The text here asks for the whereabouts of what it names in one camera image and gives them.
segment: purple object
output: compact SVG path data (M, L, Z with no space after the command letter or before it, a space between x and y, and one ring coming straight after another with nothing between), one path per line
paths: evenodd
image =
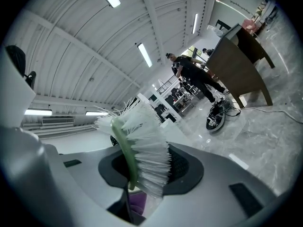
M147 195L144 192L135 192L129 194L129 204L131 210L142 215L145 208Z

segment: brown desk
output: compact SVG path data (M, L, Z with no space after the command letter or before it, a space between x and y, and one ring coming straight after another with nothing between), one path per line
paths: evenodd
M266 58L271 68L274 64L262 46L239 24L231 28L219 41L206 66L219 78L244 108L240 95L261 90L267 105L272 101L266 85L254 63Z

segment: white ceiling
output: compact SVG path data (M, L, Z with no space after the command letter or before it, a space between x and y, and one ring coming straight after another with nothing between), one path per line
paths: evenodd
M24 7L4 44L19 46L26 54L26 74L37 73L32 108L83 114L93 105L121 107L168 63L166 52L182 52L201 38L214 2L120 1L116 8L106 0L31 0ZM135 43L144 44L152 67Z

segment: black pants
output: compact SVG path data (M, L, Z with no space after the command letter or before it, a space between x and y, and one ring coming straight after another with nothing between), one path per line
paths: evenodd
M218 90L220 93L224 92L225 88L220 86L219 83L216 83L210 75L208 75L206 72L202 71L200 75L194 79L192 79L192 83L195 87L201 90L205 97L208 98L208 100L212 103L215 101L215 98L213 94L207 89L205 84L208 84L212 86L214 89Z

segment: black shirt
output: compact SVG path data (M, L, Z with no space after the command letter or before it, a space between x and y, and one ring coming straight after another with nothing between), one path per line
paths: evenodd
M174 72L174 74L176 75L179 65L181 65L183 66L183 69L181 71L181 76L187 79L195 79L201 73L201 69L195 66L190 60L191 57L185 55L181 55L177 57L171 66L171 69Z
M211 50L208 50L206 53L207 53L208 56L211 56L213 51L214 51L214 49L211 49Z

